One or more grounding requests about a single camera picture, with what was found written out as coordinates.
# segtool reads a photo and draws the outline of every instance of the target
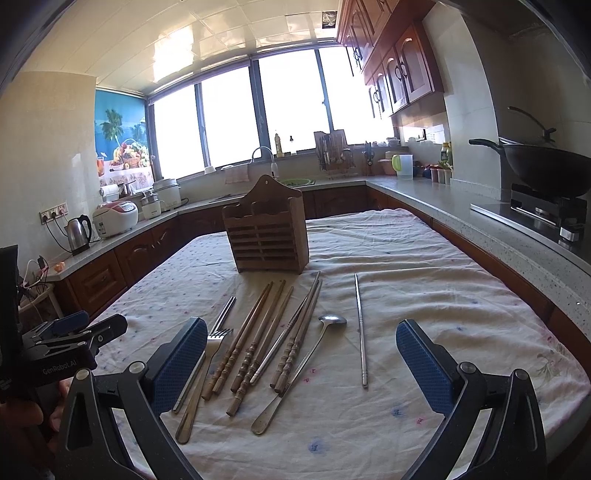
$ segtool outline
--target rice cooker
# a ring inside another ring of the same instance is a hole
[[[103,203],[92,214],[92,223],[99,237],[109,238],[137,225],[138,215],[138,207],[134,202]]]
[[[165,179],[154,182],[152,189],[158,194],[163,212],[168,212],[181,206],[181,192],[177,179]]]

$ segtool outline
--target plastic pitcher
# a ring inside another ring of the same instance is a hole
[[[396,170],[396,175],[401,180],[413,179],[413,156],[412,155],[394,155],[392,157],[392,166]]]

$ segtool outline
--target electric kettle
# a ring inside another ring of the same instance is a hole
[[[88,233],[84,230],[82,223],[86,222]],[[78,218],[70,220],[66,226],[68,243],[72,250],[72,255],[77,255],[90,248],[90,237],[92,237],[92,224],[86,215],[80,215]]]

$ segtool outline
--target gas stove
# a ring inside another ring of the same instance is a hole
[[[534,238],[591,275],[591,235],[584,235],[587,201],[548,197],[514,184],[509,203],[470,208]]]

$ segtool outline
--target countertop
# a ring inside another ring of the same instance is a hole
[[[396,177],[387,176],[316,180],[313,185],[299,189],[354,185],[367,185],[411,205],[471,240],[528,280],[591,338],[591,277],[529,236],[470,210],[471,203],[494,203],[496,200],[449,185],[433,184],[428,179],[399,181]],[[130,231],[94,243],[86,252],[66,259],[66,268],[60,273],[48,275],[47,281],[66,278],[105,252],[177,215],[227,205],[237,199],[202,200],[163,213],[155,219],[138,222]]]

